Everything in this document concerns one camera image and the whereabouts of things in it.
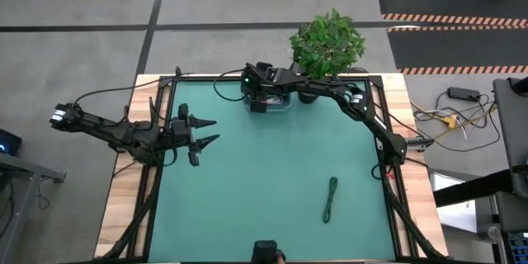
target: teal table surface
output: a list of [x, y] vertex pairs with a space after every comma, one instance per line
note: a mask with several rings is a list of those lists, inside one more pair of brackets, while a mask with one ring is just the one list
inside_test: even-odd
[[[239, 88], [219, 82], [227, 97]], [[262, 239], [276, 240], [288, 260], [394, 259], [383, 189], [370, 175], [374, 137], [333, 100], [305, 105], [293, 94], [286, 112], [257, 114], [222, 100], [212, 82], [179, 82], [174, 100], [173, 115], [187, 103], [194, 116], [218, 121], [196, 138], [220, 137], [199, 167], [180, 148], [163, 169], [150, 262], [248, 262]], [[339, 183], [325, 224], [330, 177]]]

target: green rope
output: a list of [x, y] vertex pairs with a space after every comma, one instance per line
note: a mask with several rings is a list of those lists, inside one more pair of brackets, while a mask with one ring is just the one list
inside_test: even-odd
[[330, 185], [329, 185], [329, 191], [328, 191], [328, 198], [327, 198], [327, 205], [324, 207], [324, 213], [323, 213], [323, 222], [327, 224], [330, 222], [330, 217], [332, 216], [332, 201], [333, 196], [336, 194], [337, 190], [337, 177], [330, 178]]

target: black floor tape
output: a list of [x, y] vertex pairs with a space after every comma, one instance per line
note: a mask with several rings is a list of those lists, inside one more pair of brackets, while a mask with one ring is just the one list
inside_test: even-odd
[[[464, 24], [520, 25], [523, 20], [528, 19], [526, 0], [379, 0], [379, 6], [384, 17], [393, 20], [421, 20], [422, 17], [426, 20], [430, 16], [454, 16], [462, 18], [458, 21], [457, 18], [443, 18], [443, 22], [450, 20], [449, 22]], [[473, 22], [469, 22], [471, 17], [476, 17]], [[494, 23], [491, 23], [493, 20], [488, 20], [485, 23], [485, 18], [498, 20]], [[506, 24], [507, 19], [511, 19], [511, 23]]]
[[[430, 70], [424, 71], [425, 68], [451, 68], [449, 73], [474, 73], [464, 68], [471, 69], [475, 66], [500, 66], [498, 71], [490, 70], [494, 73], [524, 71], [524, 66], [518, 66], [528, 65], [528, 29], [478, 28], [479, 26], [390, 28], [389, 43], [396, 68], [408, 74], [433, 73]], [[413, 68], [419, 70], [411, 73]]]

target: concrete floor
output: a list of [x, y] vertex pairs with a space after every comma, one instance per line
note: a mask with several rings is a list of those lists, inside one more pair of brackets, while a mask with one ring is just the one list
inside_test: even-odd
[[[153, 0], [0, 0], [0, 26], [146, 24]], [[378, 0], [163, 0], [158, 23], [308, 21], [335, 7], [356, 21], [381, 21]], [[384, 29], [361, 29], [366, 54], [357, 66], [373, 73], [394, 72]], [[146, 73], [220, 73], [244, 63], [290, 64], [292, 31], [157, 32]], [[19, 262], [58, 263], [92, 257], [110, 174], [116, 155], [104, 143], [82, 134], [52, 130], [48, 119], [59, 102], [106, 87], [134, 81], [144, 33], [0, 33], [0, 127], [24, 139], [21, 156], [68, 172], [60, 186], [46, 185], [52, 200], [47, 210], [35, 207], [18, 251]], [[449, 86], [489, 93], [499, 74], [406, 77], [409, 94], [430, 108]], [[88, 98], [83, 108], [117, 119], [130, 92]], [[444, 100], [464, 107], [462, 102]], [[421, 125], [431, 134], [440, 124]], [[489, 126], [464, 142], [458, 132], [444, 143], [472, 147], [494, 137]], [[426, 152], [431, 167], [483, 175], [506, 167], [502, 142], [471, 153], [447, 153], [433, 146]], [[491, 262], [491, 248], [445, 232], [450, 254], [461, 260]]]

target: green leaves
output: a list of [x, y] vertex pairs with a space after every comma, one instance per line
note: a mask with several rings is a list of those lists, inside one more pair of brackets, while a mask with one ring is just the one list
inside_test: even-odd
[[365, 38], [353, 28], [352, 19], [335, 8], [316, 16], [290, 37], [293, 59], [311, 78], [345, 71], [365, 53]]

